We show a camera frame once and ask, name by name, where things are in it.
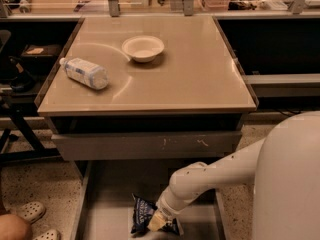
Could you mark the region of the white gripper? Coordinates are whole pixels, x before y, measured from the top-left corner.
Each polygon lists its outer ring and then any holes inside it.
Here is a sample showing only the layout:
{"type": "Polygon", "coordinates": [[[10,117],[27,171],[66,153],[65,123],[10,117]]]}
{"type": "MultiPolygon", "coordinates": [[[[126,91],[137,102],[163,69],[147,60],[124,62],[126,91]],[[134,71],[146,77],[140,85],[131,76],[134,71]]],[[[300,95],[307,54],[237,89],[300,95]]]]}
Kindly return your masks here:
{"type": "Polygon", "coordinates": [[[157,200],[156,206],[158,211],[153,214],[148,224],[148,229],[153,232],[163,228],[166,225],[167,220],[171,221],[180,215],[180,211],[171,208],[163,195],[157,200]]]}

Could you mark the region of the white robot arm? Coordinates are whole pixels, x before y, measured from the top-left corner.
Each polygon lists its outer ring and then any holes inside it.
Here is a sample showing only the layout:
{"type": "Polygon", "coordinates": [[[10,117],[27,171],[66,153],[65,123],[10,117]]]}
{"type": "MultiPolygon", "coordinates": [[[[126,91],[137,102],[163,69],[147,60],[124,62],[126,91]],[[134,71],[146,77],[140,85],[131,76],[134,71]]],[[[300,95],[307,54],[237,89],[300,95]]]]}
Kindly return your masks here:
{"type": "Polygon", "coordinates": [[[211,189],[245,183],[254,185],[252,240],[320,240],[320,112],[287,118],[212,164],[175,171],[148,228],[159,230],[211,189]]]}

